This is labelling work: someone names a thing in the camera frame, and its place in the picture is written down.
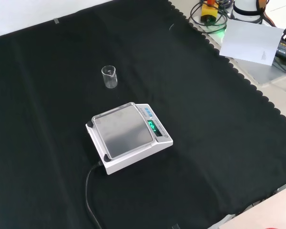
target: red object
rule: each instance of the red object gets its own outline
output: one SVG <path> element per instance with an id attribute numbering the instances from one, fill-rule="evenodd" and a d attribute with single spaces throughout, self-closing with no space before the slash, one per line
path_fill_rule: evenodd
<path id="1" fill-rule="evenodd" d="M 207 3 L 210 5 L 214 5 L 215 4 L 215 0 L 207 0 Z"/>

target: yellow device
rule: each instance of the yellow device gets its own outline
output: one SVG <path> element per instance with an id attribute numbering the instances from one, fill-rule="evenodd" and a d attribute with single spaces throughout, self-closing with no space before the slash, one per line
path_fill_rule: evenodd
<path id="1" fill-rule="evenodd" d="M 215 1 L 208 0 L 207 3 L 218 8 L 218 4 Z M 203 4 L 202 9 L 201 9 L 200 21 L 205 22 L 206 24 L 215 22 L 217 18 L 217 14 L 218 14 L 217 9 L 210 7 L 206 4 Z"/>

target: scale control panel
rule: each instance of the scale control panel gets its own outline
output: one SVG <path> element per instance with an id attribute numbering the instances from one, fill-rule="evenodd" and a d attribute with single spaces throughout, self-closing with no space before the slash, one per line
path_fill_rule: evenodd
<path id="1" fill-rule="evenodd" d="M 161 143 L 172 140 L 148 104 L 136 104 L 136 106 L 148 122 L 157 142 Z"/>

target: small glass beaker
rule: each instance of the small glass beaker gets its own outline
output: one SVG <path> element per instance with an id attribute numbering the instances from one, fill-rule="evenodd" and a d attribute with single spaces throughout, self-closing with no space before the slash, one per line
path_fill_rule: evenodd
<path id="1" fill-rule="evenodd" d="M 102 74 L 106 87 L 115 88 L 116 85 L 118 85 L 118 79 L 116 77 L 116 71 L 114 66 L 107 65 L 103 67 Z"/>

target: white paper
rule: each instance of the white paper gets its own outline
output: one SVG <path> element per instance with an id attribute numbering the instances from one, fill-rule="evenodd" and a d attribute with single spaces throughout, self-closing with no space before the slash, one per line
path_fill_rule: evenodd
<path id="1" fill-rule="evenodd" d="M 228 20 L 221 56 L 272 65 L 283 29 Z"/>
<path id="2" fill-rule="evenodd" d="M 107 1 L 111 0 L 0 0 L 0 36 Z"/>

